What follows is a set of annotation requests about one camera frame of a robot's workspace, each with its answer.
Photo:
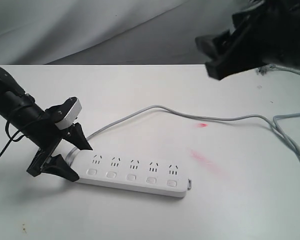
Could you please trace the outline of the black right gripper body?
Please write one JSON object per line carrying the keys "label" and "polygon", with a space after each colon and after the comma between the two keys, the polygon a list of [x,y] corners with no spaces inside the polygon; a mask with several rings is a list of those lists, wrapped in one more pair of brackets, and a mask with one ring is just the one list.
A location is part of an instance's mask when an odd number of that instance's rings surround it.
{"label": "black right gripper body", "polygon": [[300,0],[250,0],[232,22],[235,29],[250,27],[263,62],[300,70]]}

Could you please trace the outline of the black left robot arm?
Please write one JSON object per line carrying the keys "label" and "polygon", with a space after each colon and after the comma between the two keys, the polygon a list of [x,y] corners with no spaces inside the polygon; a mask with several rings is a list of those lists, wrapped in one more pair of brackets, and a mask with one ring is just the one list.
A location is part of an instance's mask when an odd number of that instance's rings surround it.
{"label": "black left robot arm", "polygon": [[13,125],[18,133],[38,146],[38,151],[26,170],[33,177],[45,173],[70,182],[79,180],[79,175],[62,155],[52,154],[62,140],[79,150],[92,150],[82,126],[75,122],[81,110],[82,105],[75,96],[62,104],[41,109],[35,99],[0,67],[0,116],[6,120],[5,133],[9,142],[17,142],[18,138],[9,133],[9,126]]}

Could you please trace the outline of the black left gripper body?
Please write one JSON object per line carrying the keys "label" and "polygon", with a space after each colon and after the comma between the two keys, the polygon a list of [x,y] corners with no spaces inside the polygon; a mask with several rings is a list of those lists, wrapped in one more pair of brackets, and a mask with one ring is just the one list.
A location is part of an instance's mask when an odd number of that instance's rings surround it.
{"label": "black left gripper body", "polygon": [[39,147],[31,164],[26,170],[33,177],[42,174],[41,169],[44,163],[53,157],[52,153],[61,140],[65,140],[65,129],[58,129],[52,119],[58,106],[60,105],[46,109],[38,121],[30,124],[26,128],[27,137]]}

